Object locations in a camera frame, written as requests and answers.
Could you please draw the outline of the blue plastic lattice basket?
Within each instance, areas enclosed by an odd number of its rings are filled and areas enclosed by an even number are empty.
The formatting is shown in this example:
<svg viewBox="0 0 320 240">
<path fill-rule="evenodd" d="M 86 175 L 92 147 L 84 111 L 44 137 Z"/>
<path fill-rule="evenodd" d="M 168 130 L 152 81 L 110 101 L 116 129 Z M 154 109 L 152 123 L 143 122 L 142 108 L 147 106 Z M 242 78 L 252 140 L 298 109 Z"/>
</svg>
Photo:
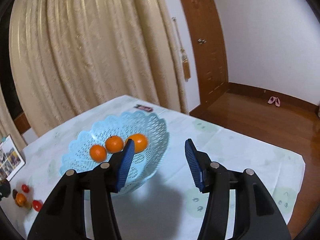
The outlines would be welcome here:
<svg viewBox="0 0 320 240">
<path fill-rule="evenodd" d="M 143 111 L 110 115 L 97 121 L 89 131 L 81 131 L 71 141 L 68 152 L 61 158 L 60 174 L 73 169 L 90 171 L 99 161 L 108 161 L 122 150 L 128 139 L 135 142 L 136 152 L 120 194 L 135 191 L 158 170 L 169 144 L 167 123 L 155 113 Z"/>
</svg>

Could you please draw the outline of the orange tangerine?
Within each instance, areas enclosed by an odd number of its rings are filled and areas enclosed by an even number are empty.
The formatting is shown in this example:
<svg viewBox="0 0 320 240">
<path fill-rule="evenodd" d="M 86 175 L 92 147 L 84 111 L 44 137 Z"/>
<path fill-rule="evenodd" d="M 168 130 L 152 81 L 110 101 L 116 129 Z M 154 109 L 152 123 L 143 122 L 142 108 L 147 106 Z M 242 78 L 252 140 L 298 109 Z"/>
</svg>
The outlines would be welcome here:
<svg viewBox="0 0 320 240">
<path fill-rule="evenodd" d="M 26 201 L 27 201 L 27 199 L 26 199 L 26 197 L 25 197 L 24 194 L 22 194 L 22 193 L 17 193 L 17 194 L 16 194 L 15 203 L 16 203 L 19 207 L 24 207 Z"/>
<path fill-rule="evenodd" d="M 109 153 L 120 152 L 124 147 L 124 142 L 121 137 L 117 135 L 110 136 L 105 141 L 105 148 Z"/>
<path fill-rule="evenodd" d="M 93 145 L 89 150 L 89 155 L 97 163 L 104 162 L 107 158 L 106 149 L 101 145 Z"/>
</svg>

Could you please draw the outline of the tan longan fruit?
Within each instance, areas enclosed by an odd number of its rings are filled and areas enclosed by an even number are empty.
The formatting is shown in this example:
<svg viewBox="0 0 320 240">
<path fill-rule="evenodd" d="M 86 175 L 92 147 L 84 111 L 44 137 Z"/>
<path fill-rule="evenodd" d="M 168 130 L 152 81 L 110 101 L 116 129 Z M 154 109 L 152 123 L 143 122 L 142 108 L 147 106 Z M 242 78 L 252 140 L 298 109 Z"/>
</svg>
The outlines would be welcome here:
<svg viewBox="0 0 320 240">
<path fill-rule="evenodd" d="M 26 202 L 24 203 L 24 207 L 25 207 L 27 210 L 31 210 L 31 208 L 32 208 L 31 202 L 26 201 Z"/>
</svg>

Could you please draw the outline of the dark passion fruit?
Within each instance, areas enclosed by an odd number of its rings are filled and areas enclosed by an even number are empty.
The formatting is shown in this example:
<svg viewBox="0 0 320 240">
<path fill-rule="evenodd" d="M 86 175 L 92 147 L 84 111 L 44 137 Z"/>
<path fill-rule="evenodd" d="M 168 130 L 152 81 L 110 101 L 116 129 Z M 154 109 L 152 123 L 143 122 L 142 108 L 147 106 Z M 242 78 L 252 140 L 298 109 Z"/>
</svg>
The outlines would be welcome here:
<svg viewBox="0 0 320 240">
<path fill-rule="evenodd" d="M 18 191 L 17 191 L 16 189 L 13 189 L 13 191 L 12 191 L 12 197 L 13 197 L 14 199 L 16 199 L 17 193 L 18 193 Z"/>
</svg>

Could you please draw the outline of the red cherry tomato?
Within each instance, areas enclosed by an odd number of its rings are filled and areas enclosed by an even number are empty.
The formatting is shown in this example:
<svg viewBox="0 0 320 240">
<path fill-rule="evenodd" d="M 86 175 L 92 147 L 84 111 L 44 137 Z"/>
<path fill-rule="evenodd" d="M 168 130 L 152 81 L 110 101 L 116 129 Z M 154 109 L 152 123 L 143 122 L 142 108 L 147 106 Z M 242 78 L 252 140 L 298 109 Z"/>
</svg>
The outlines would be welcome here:
<svg viewBox="0 0 320 240">
<path fill-rule="evenodd" d="M 37 212 L 39 212 L 43 207 L 43 202 L 41 200 L 33 200 L 31 203 L 32 203 L 33 209 Z"/>
<path fill-rule="evenodd" d="M 21 189 L 22 189 L 22 191 L 25 192 L 25 193 L 29 193 L 29 191 L 30 191 L 28 185 L 25 185 L 25 184 L 23 184 L 23 185 L 21 186 Z"/>
</svg>

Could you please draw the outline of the photo collage board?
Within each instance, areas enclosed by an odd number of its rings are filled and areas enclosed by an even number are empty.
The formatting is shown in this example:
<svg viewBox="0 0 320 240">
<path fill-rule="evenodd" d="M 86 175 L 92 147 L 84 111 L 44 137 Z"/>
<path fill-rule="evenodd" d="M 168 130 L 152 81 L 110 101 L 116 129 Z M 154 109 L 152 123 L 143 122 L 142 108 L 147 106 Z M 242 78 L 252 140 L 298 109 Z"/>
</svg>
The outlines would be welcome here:
<svg viewBox="0 0 320 240">
<path fill-rule="evenodd" d="M 0 146 L 0 178 L 10 181 L 15 174 L 25 165 L 19 150 L 10 135 Z"/>
</svg>

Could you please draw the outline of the door knob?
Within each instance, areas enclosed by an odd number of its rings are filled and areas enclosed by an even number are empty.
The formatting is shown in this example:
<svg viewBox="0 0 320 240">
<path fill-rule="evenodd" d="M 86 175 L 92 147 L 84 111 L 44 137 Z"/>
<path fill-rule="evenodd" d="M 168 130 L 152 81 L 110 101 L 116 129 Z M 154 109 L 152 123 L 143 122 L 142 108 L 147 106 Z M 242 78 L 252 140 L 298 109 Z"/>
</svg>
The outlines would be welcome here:
<svg viewBox="0 0 320 240">
<path fill-rule="evenodd" d="M 207 41 L 205 39 L 199 38 L 197 41 L 199 44 L 205 44 Z"/>
</svg>

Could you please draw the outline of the wooden door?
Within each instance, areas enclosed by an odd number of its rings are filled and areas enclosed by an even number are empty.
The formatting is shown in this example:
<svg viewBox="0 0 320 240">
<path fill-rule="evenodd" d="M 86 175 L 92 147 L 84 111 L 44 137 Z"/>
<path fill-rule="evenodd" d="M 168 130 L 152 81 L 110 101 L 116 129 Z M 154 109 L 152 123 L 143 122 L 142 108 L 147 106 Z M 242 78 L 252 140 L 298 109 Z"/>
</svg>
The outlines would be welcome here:
<svg viewBox="0 0 320 240">
<path fill-rule="evenodd" d="M 214 0 L 181 0 L 195 57 L 200 103 L 210 106 L 226 90 L 225 42 Z"/>
</svg>

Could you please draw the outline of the beige curtain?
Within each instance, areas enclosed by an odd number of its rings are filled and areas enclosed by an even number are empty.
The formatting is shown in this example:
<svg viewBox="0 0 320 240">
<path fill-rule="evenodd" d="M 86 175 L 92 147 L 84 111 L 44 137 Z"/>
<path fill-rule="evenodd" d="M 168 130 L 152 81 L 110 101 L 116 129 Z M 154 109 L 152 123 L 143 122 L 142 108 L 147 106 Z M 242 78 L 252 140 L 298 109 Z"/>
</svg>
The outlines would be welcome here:
<svg viewBox="0 0 320 240">
<path fill-rule="evenodd" d="M 165 0 L 15 0 L 9 52 L 37 135 L 121 95 L 188 111 Z"/>
<path fill-rule="evenodd" d="M 5 103 L 2 89 L 0 88 L 0 122 L 1 122 L 1 137 L 11 136 L 14 144 L 19 151 L 23 150 L 27 144 L 19 133 L 14 121 L 9 113 L 7 104 Z"/>
</svg>

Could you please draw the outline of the white patterned tablecloth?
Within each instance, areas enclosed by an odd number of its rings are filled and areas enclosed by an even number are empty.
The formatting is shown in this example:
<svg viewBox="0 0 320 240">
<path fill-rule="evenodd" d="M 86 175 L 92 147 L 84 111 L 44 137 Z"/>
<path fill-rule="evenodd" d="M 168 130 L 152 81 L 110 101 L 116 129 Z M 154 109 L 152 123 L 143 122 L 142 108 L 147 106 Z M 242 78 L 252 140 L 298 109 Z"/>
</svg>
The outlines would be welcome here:
<svg viewBox="0 0 320 240">
<path fill-rule="evenodd" d="M 108 116 L 134 112 L 142 103 L 120 96 L 47 132 L 22 150 L 25 165 L 10 186 L 19 190 L 26 184 L 31 198 L 45 201 L 60 180 L 61 159 L 79 133 Z M 290 220 L 304 178 L 301 155 L 163 107 L 155 105 L 153 112 L 165 121 L 169 142 L 152 178 L 131 193 L 113 197 L 123 239 L 197 239 L 208 195 L 195 187 L 184 153 L 187 139 L 229 170 L 251 168 L 276 201 L 284 220 Z"/>
</svg>

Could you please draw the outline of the pink slippers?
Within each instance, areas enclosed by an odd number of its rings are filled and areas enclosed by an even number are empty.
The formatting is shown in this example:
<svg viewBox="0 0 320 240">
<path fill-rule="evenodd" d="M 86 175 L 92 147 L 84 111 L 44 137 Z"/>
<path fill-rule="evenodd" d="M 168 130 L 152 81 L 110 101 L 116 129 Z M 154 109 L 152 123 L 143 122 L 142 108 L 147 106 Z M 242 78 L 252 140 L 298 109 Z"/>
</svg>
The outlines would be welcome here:
<svg viewBox="0 0 320 240">
<path fill-rule="evenodd" d="M 280 107 L 280 99 L 275 96 L 271 96 L 267 102 L 269 105 L 274 104 L 276 107 Z"/>
</svg>

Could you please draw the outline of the yellow orange fruit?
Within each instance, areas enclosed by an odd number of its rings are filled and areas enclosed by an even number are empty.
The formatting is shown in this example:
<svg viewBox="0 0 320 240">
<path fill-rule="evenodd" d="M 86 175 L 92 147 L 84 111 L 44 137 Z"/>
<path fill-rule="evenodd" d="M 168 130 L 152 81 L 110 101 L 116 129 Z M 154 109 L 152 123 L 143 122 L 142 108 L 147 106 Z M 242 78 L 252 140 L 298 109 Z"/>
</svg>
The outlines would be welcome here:
<svg viewBox="0 0 320 240">
<path fill-rule="evenodd" d="M 134 143 L 135 143 L 135 153 L 140 153 L 140 152 L 144 151 L 148 146 L 147 137 L 145 135 L 141 134 L 141 133 L 136 133 L 136 134 L 130 135 L 125 140 L 125 144 L 127 143 L 127 141 L 129 139 L 133 140 Z"/>
</svg>

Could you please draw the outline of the small pink black item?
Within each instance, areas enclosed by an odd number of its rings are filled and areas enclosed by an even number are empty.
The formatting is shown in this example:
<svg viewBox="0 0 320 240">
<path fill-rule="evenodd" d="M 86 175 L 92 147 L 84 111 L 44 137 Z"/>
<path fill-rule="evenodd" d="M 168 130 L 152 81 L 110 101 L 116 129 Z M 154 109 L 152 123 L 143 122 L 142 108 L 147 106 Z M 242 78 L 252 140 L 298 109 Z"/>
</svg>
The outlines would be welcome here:
<svg viewBox="0 0 320 240">
<path fill-rule="evenodd" d="M 145 112 L 148 112 L 148 113 L 153 112 L 153 108 L 152 107 L 143 106 L 143 105 L 139 105 L 139 104 L 136 104 L 134 107 L 136 109 L 138 109 L 138 110 L 145 111 Z"/>
</svg>

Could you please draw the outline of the curtain tassel tieback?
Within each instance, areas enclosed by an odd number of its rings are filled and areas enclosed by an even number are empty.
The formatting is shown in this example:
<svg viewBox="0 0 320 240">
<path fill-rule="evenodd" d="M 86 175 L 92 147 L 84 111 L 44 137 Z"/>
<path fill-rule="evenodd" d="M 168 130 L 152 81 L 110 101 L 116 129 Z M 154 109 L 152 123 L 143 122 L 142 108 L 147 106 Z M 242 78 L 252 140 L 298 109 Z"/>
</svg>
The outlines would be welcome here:
<svg viewBox="0 0 320 240">
<path fill-rule="evenodd" d="M 175 30 L 176 30 L 176 34 L 177 34 L 177 38 L 178 38 L 178 42 L 179 42 L 179 46 L 180 46 L 184 79 L 185 79 L 185 81 L 188 81 L 191 78 L 188 56 L 185 52 L 185 49 L 184 49 L 182 41 L 181 41 L 176 17 L 173 17 L 172 20 L 173 20 L 173 23 L 175 26 Z"/>
</svg>

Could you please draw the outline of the beige curtain right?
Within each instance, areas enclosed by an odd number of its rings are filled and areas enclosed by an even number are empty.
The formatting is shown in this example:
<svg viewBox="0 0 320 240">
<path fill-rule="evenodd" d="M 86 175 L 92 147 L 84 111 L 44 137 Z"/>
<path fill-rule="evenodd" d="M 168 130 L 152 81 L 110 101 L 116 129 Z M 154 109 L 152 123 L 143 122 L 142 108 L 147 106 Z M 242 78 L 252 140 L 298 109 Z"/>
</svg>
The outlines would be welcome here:
<svg viewBox="0 0 320 240">
<path fill-rule="evenodd" d="M 188 111 L 165 0 L 15 0 L 9 52 L 37 135 L 121 95 Z"/>
</svg>

